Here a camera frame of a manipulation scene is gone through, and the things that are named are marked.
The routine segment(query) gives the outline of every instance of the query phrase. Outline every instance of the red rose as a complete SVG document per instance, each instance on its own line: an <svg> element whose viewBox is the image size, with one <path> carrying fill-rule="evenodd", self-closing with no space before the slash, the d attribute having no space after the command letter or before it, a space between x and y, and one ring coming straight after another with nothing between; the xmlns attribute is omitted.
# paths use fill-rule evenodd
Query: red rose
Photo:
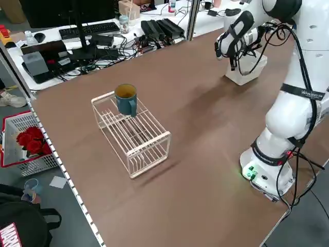
<svg viewBox="0 0 329 247"><path fill-rule="evenodd" d="M25 132L21 132L17 137L16 137L16 142L18 143L20 141L20 138L26 134Z"/></svg>
<svg viewBox="0 0 329 247"><path fill-rule="evenodd" d="M42 141L40 141L40 140L31 140L27 144L26 149L31 154L41 153L42 152Z"/></svg>
<svg viewBox="0 0 329 247"><path fill-rule="evenodd" d="M48 154L51 154L51 149L49 147L49 145L47 143L45 143L42 147L42 153L44 155L48 155Z"/></svg>
<svg viewBox="0 0 329 247"><path fill-rule="evenodd" d="M26 133L30 134L33 139L35 138L35 139L42 139L43 140L43 134L42 134L41 130L38 127L35 127L35 126L29 127L26 130Z"/></svg>
<svg viewBox="0 0 329 247"><path fill-rule="evenodd" d="M30 134L23 132L21 133L19 138L19 145L26 147L31 140L32 140L32 136Z"/></svg>

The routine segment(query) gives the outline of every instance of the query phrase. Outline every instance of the blue mug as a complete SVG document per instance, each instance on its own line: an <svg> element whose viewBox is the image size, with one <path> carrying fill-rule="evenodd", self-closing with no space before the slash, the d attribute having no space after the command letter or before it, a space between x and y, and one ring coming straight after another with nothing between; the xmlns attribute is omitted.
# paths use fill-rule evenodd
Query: blue mug
<svg viewBox="0 0 329 247"><path fill-rule="evenodd" d="M115 90L118 110L123 115L136 117L137 114L137 90L133 85L122 84Z"/></svg>

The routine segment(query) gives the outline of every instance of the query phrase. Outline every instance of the red basket rim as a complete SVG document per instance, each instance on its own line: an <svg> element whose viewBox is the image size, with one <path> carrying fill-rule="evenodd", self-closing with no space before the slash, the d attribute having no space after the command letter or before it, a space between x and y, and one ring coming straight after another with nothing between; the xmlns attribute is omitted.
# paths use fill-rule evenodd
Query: red basket rim
<svg viewBox="0 0 329 247"><path fill-rule="evenodd" d="M31 111L20 112L20 113L14 114L14 115L10 115L10 116L4 117L2 119L2 130L1 131L4 132L4 130L5 130L5 122L6 122L6 119L7 118L19 116L19 115L22 115L22 114L25 114L25 113L29 113L29 112L31 112Z"/></svg>
<svg viewBox="0 0 329 247"><path fill-rule="evenodd" d="M10 116L7 116L7 117L4 117L3 119L3 125L2 125L2 132L4 132L5 130L5 121L7 118L9 117L16 117L16 116L19 116L19 115L22 115L22 114L25 114L25 113L29 113L31 111L25 111L25 112L20 112L20 113L17 113L17 114L14 114L14 115L10 115ZM28 160L24 160L24 161L19 161L19 162L14 162L14 163L11 163L9 165L4 165L4 152L3 152L3 148L1 148L0 150L0 155L1 155L1 160L0 160L0 166L2 168L6 168L6 167L10 167L10 166L14 166L14 165L19 165L19 164L23 164L23 163L27 163L27 162L30 162L30 161L34 161L34 160L37 160L43 156L46 156L47 154L43 154L43 155L40 155L38 157L34 157L34 158L29 158Z"/></svg>

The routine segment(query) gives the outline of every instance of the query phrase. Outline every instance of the black keyboard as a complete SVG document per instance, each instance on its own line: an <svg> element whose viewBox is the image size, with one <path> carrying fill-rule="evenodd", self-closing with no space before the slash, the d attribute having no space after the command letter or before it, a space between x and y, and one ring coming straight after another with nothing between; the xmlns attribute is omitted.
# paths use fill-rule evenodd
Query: black keyboard
<svg viewBox="0 0 329 247"><path fill-rule="evenodd" d="M107 22L102 24L94 24L82 27L85 36L106 32L118 32L120 28L114 22ZM76 27L59 30L62 40L79 37L79 32Z"/></svg>

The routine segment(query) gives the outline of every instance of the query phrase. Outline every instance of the monitor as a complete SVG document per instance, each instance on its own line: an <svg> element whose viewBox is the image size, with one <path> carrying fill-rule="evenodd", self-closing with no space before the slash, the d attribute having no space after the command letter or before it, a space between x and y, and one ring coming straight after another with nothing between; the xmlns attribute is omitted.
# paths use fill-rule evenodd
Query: monitor
<svg viewBox="0 0 329 247"><path fill-rule="evenodd" d="M82 23L113 19L116 0L79 0ZM71 0L20 0L31 28L50 28L75 25Z"/></svg>

